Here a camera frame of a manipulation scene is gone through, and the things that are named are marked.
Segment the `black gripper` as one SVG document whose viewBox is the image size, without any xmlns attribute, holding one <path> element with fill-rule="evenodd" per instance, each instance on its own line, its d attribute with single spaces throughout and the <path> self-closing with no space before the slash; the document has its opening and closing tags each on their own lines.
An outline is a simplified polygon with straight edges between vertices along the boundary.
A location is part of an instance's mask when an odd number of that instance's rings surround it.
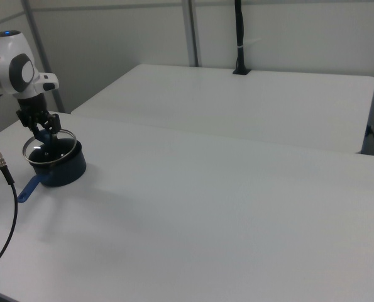
<svg viewBox="0 0 374 302">
<path fill-rule="evenodd" d="M 19 110 L 16 114 L 22 125 L 32 133 L 39 132 L 37 124 L 43 126 L 52 135 L 57 134 L 62 129 L 59 115 L 48 112 L 44 94 L 38 94 L 32 98 L 18 99 L 18 104 Z"/>
</svg>

